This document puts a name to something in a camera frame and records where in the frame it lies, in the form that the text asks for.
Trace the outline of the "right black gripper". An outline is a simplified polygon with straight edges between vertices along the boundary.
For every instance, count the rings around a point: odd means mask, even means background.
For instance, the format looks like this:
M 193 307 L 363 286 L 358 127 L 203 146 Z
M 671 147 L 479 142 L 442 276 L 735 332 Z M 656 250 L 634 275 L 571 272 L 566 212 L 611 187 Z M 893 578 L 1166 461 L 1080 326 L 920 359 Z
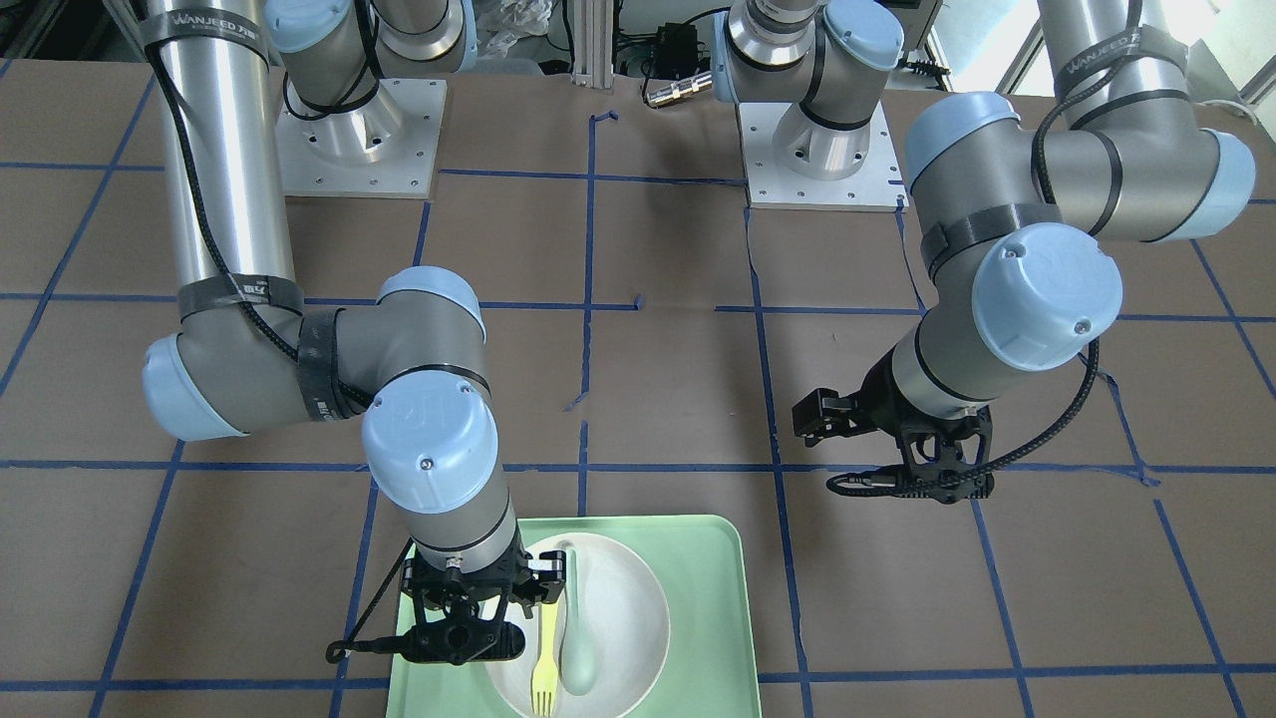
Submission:
M 558 601 L 567 583 L 567 557 L 561 548 L 530 553 L 522 537 L 514 536 L 504 553 L 487 568 L 461 571 L 461 562 L 434 568 L 410 548 L 402 560 L 401 592 L 412 602 L 413 624 L 439 619 L 533 617 L 533 610 L 546 601 Z

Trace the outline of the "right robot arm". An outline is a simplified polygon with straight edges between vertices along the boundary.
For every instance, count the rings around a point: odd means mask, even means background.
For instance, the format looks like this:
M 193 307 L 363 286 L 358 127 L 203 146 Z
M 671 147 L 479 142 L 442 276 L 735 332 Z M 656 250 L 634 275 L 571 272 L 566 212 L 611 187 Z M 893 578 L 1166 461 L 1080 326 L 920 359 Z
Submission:
M 524 551 L 498 458 L 478 297 L 415 265 L 369 306 L 309 310 L 296 282 L 276 145 L 273 20 L 295 54 L 357 38 L 350 1 L 148 1 L 143 51 L 168 114 L 179 332 L 151 346 L 143 390 L 186 443 L 362 418 L 369 471 L 419 557 L 406 590 L 447 627 L 484 601 L 554 604 L 558 551 Z

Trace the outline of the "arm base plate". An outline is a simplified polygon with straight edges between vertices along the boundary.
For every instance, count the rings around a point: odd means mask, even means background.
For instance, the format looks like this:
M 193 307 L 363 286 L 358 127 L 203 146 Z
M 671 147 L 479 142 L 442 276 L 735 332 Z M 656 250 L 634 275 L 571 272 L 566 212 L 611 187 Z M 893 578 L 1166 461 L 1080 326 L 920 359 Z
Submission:
M 362 108 L 320 120 L 282 111 L 276 145 L 291 196 L 427 199 L 448 85 L 388 79 Z
M 884 111 L 852 131 L 822 128 L 799 105 L 738 105 L 749 200 L 760 208 L 884 210 L 909 207 Z

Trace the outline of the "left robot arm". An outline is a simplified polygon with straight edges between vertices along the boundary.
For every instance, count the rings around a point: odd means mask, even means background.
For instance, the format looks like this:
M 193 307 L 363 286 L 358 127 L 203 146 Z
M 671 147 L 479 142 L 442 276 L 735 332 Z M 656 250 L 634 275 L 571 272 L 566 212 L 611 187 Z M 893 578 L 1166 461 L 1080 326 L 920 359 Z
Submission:
M 1199 128 L 1185 46 L 1157 1 L 1042 1 L 1057 108 L 1034 131 L 993 92 L 948 94 L 905 136 L 907 190 L 938 304 L 847 397 L 817 390 L 795 434 L 880 431 L 902 450 L 984 435 L 988 406 L 1108 332 L 1122 278 L 1102 241 L 1217 233 L 1256 161 Z

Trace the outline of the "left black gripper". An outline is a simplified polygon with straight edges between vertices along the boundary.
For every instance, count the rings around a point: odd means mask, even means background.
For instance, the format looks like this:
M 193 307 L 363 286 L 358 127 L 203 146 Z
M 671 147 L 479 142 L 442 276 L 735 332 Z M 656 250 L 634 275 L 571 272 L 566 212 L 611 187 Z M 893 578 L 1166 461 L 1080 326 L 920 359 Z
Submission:
M 916 408 L 900 392 L 886 355 L 866 372 L 860 390 L 838 395 L 815 388 L 792 406 L 792 427 L 806 448 L 824 437 L 855 437 L 875 431 L 896 440 L 903 465 L 911 471 L 939 467 L 967 471 L 989 460 L 991 414 L 977 409 L 956 420 L 942 420 Z

